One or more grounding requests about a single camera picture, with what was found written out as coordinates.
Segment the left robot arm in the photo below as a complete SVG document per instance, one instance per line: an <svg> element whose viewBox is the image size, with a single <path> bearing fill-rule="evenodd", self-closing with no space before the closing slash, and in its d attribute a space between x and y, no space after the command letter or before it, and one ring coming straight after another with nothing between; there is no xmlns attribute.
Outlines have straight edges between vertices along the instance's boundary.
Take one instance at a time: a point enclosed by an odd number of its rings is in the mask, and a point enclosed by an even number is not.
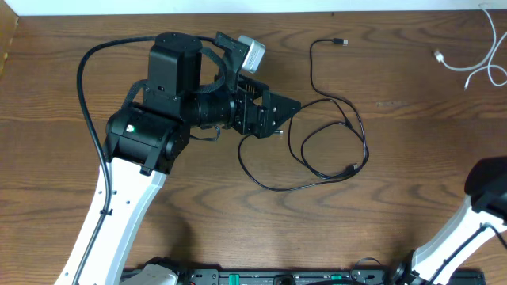
<svg viewBox="0 0 507 285"><path fill-rule="evenodd" d="M96 141L100 174L60 284L118 284L140 223L194 127L269 137L301 108L252 79L263 45L243 36L179 32L152 38L135 82Z"/></svg>

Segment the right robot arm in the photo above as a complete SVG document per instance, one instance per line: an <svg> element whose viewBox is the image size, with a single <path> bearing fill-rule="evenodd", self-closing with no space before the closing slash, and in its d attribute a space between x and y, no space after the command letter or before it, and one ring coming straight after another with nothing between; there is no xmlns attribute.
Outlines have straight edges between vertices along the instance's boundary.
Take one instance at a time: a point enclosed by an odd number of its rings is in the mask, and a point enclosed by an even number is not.
<svg viewBox="0 0 507 285"><path fill-rule="evenodd" d="M483 158L469 172L457 212L426 244L411 251L391 284L448 284L455 270L492 237L505 245L506 157Z"/></svg>

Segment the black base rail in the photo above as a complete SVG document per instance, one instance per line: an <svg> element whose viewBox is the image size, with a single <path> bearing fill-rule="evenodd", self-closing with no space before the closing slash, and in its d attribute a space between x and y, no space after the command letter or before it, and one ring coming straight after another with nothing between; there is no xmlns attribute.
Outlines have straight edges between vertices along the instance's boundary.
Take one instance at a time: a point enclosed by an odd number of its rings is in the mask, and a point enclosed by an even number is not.
<svg viewBox="0 0 507 285"><path fill-rule="evenodd" d="M121 284L315 284L332 281L335 284L389 284L389 270L380 264L358 264L350 269L316 271L240 270L223 269L219 265L194 264L186 267L167 257L155 257L142 268L125 269Z"/></svg>

